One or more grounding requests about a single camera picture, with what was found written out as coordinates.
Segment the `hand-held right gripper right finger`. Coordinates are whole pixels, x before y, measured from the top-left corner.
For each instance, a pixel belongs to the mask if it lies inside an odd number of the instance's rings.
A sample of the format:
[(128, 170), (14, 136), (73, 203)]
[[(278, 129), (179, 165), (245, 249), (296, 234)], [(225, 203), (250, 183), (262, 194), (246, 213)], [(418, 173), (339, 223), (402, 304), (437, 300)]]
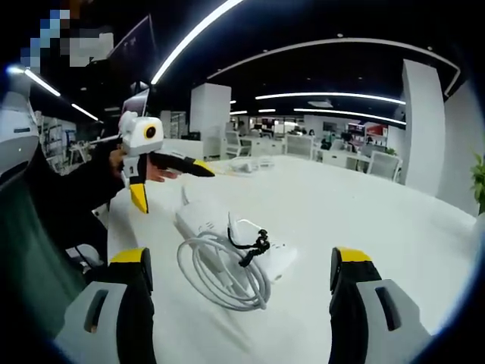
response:
[(410, 363), (431, 342), (420, 309), (358, 249), (331, 256), (330, 363)]

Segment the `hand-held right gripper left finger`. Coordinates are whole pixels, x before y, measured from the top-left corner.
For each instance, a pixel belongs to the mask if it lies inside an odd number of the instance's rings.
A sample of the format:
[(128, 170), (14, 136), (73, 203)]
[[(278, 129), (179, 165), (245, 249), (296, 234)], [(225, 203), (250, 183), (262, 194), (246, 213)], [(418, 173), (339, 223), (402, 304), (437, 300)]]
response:
[(64, 314), (55, 345), (70, 363), (155, 363), (149, 248), (117, 253)]

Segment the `person's left hand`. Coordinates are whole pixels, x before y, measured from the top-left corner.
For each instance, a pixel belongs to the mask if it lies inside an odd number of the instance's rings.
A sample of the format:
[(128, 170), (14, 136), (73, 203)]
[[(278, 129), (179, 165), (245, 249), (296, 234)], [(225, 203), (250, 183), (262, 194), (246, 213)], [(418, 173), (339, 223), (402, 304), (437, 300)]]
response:
[[(116, 149), (110, 152), (109, 154), (109, 162), (111, 166), (112, 173), (115, 177), (124, 181), (124, 177), (121, 174), (122, 164), (124, 161), (124, 156), (126, 155), (125, 151), (122, 149)], [(166, 179), (177, 179), (178, 174), (168, 171), (159, 169), (156, 165), (152, 164), (152, 160), (150, 156), (147, 157), (147, 167), (146, 167), (146, 179), (152, 180), (155, 182), (163, 183)]]

